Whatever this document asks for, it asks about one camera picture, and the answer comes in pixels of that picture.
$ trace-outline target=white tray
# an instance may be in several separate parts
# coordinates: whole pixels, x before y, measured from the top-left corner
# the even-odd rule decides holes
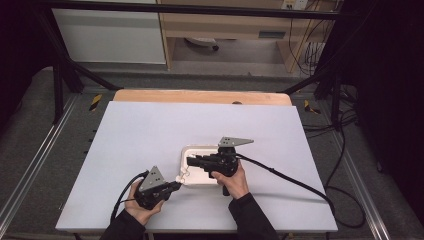
[[[216,179],[209,178],[209,174],[202,168],[187,165],[189,155],[209,155],[218,152],[214,145],[188,145],[181,151],[180,175],[177,180],[187,187],[216,187]]]

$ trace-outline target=black stand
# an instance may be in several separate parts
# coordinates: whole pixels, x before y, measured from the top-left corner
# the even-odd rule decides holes
[[[82,67],[78,63],[74,62],[70,57],[69,53],[66,50],[63,42],[61,42],[52,28],[50,21],[46,17],[47,8],[30,6],[32,13],[34,14],[35,19],[37,19],[41,28],[44,30],[44,33],[47,35],[53,52],[56,58],[56,64],[53,66],[54,74],[54,91],[55,91],[55,118],[53,124],[56,124],[60,117],[63,114],[63,84],[62,79],[66,82],[69,90],[75,93],[81,93],[84,89],[84,85],[79,78],[78,73],[90,78],[94,82],[100,84],[101,86],[109,90],[119,90],[122,87],[115,86],[101,77],[90,72],[88,69]]]
[[[320,82],[317,90],[315,91],[315,96],[317,99],[323,99],[328,95],[329,89],[333,89],[333,97],[331,103],[331,122],[335,126],[335,129],[339,129],[339,107],[340,107],[340,85],[341,77],[340,74],[330,75],[328,70],[317,73],[317,75],[311,76],[302,82],[277,93],[285,93],[290,95],[296,91],[308,86],[311,83]]]

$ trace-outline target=black sleeve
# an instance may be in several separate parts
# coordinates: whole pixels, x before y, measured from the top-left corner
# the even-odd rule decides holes
[[[142,240],[144,231],[146,228],[123,210],[109,225],[100,240]]]
[[[237,223],[239,240],[278,240],[277,232],[251,193],[235,200],[228,207]]]

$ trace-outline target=white table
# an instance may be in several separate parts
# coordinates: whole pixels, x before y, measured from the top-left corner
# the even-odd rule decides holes
[[[156,165],[173,181],[184,146],[217,144],[222,136],[254,139],[236,151],[324,192],[295,107],[110,102],[56,228],[103,231],[133,176]],[[251,163],[242,164],[250,191],[277,231],[337,231],[319,196]],[[230,201],[220,187],[182,186],[146,228],[154,233],[235,232]]]

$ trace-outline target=hand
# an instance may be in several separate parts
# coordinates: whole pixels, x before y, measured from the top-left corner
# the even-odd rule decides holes
[[[137,186],[140,181],[136,181],[131,185],[130,194],[128,195],[127,199],[134,199],[134,193],[137,189]],[[147,210],[142,207],[140,207],[137,203],[137,201],[127,201],[125,202],[125,210],[133,216],[139,223],[141,223],[143,226],[147,224],[150,217],[155,215],[156,213],[160,212],[162,205],[165,201],[162,200],[152,210]]]
[[[212,172],[212,176],[218,181],[219,185],[225,185],[230,195],[235,199],[239,199],[249,193],[246,174],[240,160],[238,162],[237,172],[232,177],[226,177],[219,172]]]

